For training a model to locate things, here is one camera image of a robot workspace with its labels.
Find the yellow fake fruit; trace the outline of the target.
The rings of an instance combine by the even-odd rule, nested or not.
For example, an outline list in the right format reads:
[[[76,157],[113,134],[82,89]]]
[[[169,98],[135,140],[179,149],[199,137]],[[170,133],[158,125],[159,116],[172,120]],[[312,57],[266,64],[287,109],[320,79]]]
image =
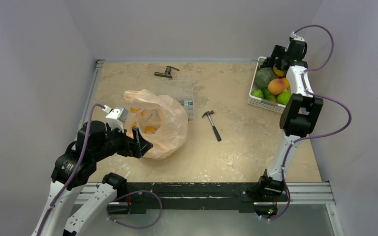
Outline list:
[[[278,68],[276,68],[275,66],[273,67],[273,71],[274,73],[279,77],[279,78],[283,78],[285,77],[285,72],[283,70],[280,70]]]

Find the black fake grapes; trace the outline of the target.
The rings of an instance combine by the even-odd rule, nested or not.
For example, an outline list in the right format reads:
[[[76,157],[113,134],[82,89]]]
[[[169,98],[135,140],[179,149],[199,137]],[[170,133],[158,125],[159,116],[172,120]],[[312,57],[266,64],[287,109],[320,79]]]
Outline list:
[[[263,63],[261,64],[260,68],[273,68],[274,62],[271,57],[267,57]]]

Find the fake peach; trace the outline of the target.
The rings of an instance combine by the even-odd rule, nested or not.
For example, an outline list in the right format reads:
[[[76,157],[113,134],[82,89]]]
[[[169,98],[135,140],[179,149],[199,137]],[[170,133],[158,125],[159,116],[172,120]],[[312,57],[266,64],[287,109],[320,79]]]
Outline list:
[[[273,79],[267,89],[273,95],[278,95],[286,89],[286,84],[283,79]]]

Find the orange plastic bag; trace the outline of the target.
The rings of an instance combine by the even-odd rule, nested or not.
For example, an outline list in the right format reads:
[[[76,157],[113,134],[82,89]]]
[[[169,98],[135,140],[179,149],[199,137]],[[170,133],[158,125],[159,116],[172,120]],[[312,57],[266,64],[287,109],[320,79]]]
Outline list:
[[[142,137],[153,144],[143,157],[165,159],[185,143],[189,118],[176,99],[157,96],[147,89],[126,90],[123,99],[128,110],[124,122],[126,134],[132,137],[132,128],[137,127]]]

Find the green fake lime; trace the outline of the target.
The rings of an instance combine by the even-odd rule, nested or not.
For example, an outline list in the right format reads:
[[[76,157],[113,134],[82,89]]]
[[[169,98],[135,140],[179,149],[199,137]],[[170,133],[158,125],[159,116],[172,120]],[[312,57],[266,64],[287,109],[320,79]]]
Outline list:
[[[289,91],[283,91],[277,96],[277,102],[282,105],[287,105],[291,98],[291,93]]]

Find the green orange fake mango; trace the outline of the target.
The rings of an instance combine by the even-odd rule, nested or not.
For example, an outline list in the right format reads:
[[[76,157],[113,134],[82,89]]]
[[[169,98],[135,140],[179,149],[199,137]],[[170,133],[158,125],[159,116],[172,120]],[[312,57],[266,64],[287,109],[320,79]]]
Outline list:
[[[262,90],[263,92],[263,96],[264,96],[264,99],[265,100],[268,100],[268,101],[271,101],[271,102],[274,102],[274,103],[277,103],[277,97],[275,95],[273,95],[269,90],[268,88],[264,88]]]

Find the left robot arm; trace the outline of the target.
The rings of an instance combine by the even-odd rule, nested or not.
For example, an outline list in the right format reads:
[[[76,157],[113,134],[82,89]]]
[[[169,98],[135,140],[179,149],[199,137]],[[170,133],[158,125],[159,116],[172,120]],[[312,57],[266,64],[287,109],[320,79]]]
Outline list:
[[[141,158],[153,148],[138,128],[133,137],[102,121],[86,122],[77,140],[68,145],[55,162],[46,207],[33,231],[34,236],[79,236],[108,203],[130,195],[127,180],[115,173],[106,174],[93,195],[71,213],[97,163],[114,154]]]

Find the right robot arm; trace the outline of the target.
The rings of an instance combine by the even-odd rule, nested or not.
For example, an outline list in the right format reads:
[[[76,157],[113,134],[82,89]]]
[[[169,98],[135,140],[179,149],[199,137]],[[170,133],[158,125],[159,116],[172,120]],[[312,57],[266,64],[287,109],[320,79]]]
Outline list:
[[[304,38],[292,33],[289,45],[276,45],[270,57],[261,64],[260,69],[278,69],[283,72],[290,84],[292,95],[280,118],[280,129],[283,131],[282,142],[270,166],[260,177],[257,195],[263,200],[287,192],[285,176],[294,154],[307,135],[315,128],[321,112],[323,101],[311,95],[308,69],[303,60],[308,45]]]

